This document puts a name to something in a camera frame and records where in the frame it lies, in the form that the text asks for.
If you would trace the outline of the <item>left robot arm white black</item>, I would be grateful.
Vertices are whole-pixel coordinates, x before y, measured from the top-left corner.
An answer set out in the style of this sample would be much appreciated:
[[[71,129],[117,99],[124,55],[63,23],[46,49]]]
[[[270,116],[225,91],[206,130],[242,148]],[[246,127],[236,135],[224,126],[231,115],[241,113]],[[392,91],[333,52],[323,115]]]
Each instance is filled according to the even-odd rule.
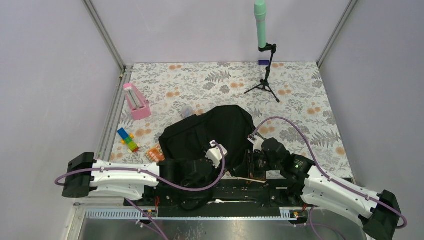
[[[125,164],[96,160],[94,153],[84,152],[68,163],[66,174],[55,183],[63,187],[65,198],[122,197],[148,206],[155,200],[151,188],[159,184],[184,192],[203,192],[217,184],[224,171],[221,160],[207,158]]]

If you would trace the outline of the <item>black student backpack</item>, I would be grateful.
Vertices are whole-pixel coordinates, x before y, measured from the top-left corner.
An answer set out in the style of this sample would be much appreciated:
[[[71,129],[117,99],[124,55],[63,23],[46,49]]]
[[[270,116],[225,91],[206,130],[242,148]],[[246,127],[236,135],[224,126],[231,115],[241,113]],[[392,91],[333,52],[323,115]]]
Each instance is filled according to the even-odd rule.
[[[244,170],[248,136],[256,129],[252,116],[238,105],[222,105],[202,115],[192,115],[169,127],[158,138],[166,158],[197,160],[216,141],[227,150],[225,168],[234,176]]]

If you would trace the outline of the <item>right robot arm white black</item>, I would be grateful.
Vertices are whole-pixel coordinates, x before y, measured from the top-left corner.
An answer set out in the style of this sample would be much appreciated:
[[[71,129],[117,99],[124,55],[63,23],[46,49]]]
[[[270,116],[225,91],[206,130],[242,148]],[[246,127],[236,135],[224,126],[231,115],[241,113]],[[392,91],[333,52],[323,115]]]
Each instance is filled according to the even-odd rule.
[[[336,177],[302,155],[290,153],[274,138],[248,137],[253,144],[248,161],[260,173],[277,171],[287,184],[287,201],[293,206],[305,203],[343,216],[375,240],[391,240],[401,213],[396,196],[375,192]]]

